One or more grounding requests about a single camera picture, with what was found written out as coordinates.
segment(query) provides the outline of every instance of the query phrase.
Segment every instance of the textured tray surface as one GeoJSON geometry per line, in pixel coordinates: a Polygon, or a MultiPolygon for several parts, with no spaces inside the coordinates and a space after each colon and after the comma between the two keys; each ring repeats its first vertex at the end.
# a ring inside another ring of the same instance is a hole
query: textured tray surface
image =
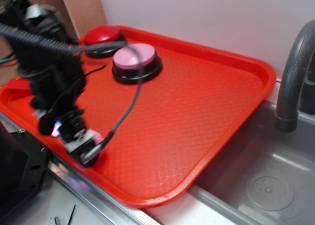
{"type": "MultiPolygon", "coordinates": [[[[31,96],[13,99],[0,89],[0,111],[59,157],[136,207],[158,206],[187,190],[275,83],[267,64],[243,56],[122,27],[129,43],[153,45],[163,70],[143,84],[138,102],[95,166],[80,167],[57,139],[37,132],[31,96]]],[[[136,86],[116,82],[112,59],[82,57],[88,77],[78,105],[93,130],[106,135],[128,107],[136,86]]]]}

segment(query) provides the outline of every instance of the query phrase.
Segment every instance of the sink basin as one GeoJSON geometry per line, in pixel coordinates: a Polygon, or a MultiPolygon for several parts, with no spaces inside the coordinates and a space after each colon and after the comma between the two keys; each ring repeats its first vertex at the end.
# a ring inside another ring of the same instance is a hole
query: sink basin
{"type": "Polygon", "coordinates": [[[263,102],[195,185],[214,195],[203,200],[220,199],[243,224],[313,224],[315,118],[301,113],[297,130],[282,133],[274,128],[275,108],[263,102]]]}

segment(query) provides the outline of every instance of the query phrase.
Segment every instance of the red button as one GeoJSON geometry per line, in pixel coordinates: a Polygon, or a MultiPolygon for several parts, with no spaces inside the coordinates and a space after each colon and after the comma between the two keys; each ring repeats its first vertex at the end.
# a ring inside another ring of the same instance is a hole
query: red button
{"type": "Polygon", "coordinates": [[[120,36],[120,29],[116,26],[97,27],[85,35],[86,44],[99,44],[114,41],[120,36]]]}

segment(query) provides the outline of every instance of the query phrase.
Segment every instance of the gray faucet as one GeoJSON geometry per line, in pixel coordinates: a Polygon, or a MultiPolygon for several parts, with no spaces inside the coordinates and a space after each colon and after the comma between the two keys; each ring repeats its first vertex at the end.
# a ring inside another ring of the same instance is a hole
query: gray faucet
{"type": "Polygon", "coordinates": [[[298,109],[315,114],[315,20],[299,32],[281,80],[275,127],[291,132],[297,127],[298,109]]]}

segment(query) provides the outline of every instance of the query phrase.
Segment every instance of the robotic arm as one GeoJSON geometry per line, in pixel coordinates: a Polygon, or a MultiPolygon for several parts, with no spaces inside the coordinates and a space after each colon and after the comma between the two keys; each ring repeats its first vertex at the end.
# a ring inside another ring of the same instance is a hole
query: robotic arm
{"type": "MultiPolygon", "coordinates": [[[[56,10],[47,5],[31,5],[28,0],[0,0],[0,22],[43,38],[76,44],[64,29],[56,10]]],[[[18,61],[18,73],[29,79],[35,95],[31,101],[39,120],[39,131],[50,135],[56,121],[68,152],[83,166],[92,166],[100,151],[93,141],[75,102],[86,85],[80,57],[57,54],[6,37],[18,61]]]]}

